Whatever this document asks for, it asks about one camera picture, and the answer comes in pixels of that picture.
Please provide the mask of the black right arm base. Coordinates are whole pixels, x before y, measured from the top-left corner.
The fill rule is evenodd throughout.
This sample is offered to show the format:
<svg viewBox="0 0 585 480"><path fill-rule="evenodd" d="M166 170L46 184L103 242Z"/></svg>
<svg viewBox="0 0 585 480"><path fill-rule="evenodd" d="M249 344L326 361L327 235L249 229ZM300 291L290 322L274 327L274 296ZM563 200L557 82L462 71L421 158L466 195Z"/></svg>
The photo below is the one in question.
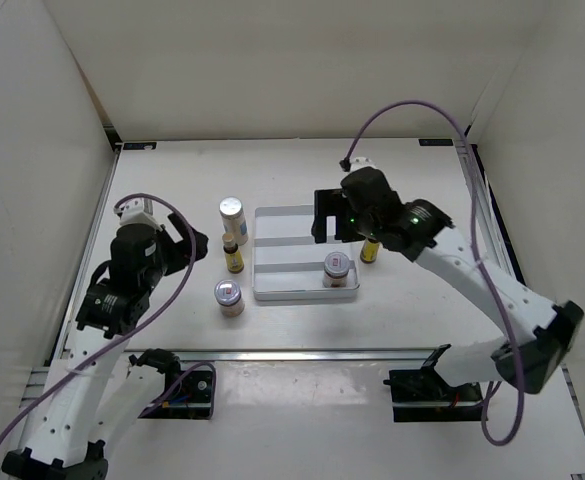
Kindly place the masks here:
<svg viewBox="0 0 585 480"><path fill-rule="evenodd" d="M418 369L388 372L383 384L389 388L394 423L479 422L484 398L478 383L448 385L435 372L438 360L451 348L437 347Z"/></svg>

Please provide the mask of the sauce jar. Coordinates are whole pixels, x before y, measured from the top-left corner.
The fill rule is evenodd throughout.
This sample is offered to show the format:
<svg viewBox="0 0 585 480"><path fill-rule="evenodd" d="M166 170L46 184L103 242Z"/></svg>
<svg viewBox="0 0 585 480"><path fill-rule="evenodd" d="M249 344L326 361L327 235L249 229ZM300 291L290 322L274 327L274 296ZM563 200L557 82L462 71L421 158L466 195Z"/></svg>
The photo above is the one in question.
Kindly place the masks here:
<svg viewBox="0 0 585 480"><path fill-rule="evenodd" d="M350 270L349 257L339 251L330 252L324 259L323 285L326 288L343 288L347 285Z"/></svg>
<svg viewBox="0 0 585 480"><path fill-rule="evenodd" d="M245 308L241 288L233 280L218 282L214 289L214 297L221 313L226 317L236 317Z"/></svg>

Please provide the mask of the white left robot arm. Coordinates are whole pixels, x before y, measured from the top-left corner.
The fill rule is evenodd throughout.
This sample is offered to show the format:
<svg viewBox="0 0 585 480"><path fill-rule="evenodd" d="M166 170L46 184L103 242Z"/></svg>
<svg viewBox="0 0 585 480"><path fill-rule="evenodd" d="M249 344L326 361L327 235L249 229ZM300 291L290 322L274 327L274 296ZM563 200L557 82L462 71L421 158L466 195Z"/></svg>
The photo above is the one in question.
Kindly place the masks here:
<svg viewBox="0 0 585 480"><path fill-rule="evenodd" d="M110 257L94 270L76 316L65 376L17 416L24 419L41 403L48 405L24 447L5 454L1 470L10 477L103 479L108 454L129 426L180 392L178 357L149 349L130 358L131 373L109 400L103 398L131 337L166 309L147 312L159 281L177 272L189 275L206 256L208 238L176 212L168 219L180 241L143 210L118 215Z"/></svg>

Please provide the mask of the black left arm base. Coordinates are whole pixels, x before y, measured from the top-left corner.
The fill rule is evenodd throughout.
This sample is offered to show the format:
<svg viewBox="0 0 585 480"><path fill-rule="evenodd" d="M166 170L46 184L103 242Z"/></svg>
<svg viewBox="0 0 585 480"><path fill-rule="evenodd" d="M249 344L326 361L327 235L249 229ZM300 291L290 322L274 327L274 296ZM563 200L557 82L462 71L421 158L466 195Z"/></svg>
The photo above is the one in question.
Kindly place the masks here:
<svg viewBox="0 0 585 480"><path fill-rule="evenodd" d="M214 414L217 370L209 361L184 367L163 349L128 357L131 367L149 366L164 379L164 391L140 414L141 419L210 420Z"/></svg>

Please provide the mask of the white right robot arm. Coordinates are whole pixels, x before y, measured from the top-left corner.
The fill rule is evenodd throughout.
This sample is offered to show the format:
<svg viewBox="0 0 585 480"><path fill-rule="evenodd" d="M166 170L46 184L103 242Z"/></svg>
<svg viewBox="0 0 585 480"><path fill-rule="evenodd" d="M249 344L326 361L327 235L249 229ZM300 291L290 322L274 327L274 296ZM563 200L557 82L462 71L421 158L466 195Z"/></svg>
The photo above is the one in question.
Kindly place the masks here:
<svg viewBox="0 0 585 480"><path fill-rule="evenodd" d="M473 254L452 219L425 199L400 200L383 172L363 167L337 189L314 193L314 240L373 240L435 274L485 314L501 337L469 346L443 345L421 368L421 387L442 400L467 383L504 381L527 394L541 392L571 349L583 310L536 294L489 260Z"/></svg>

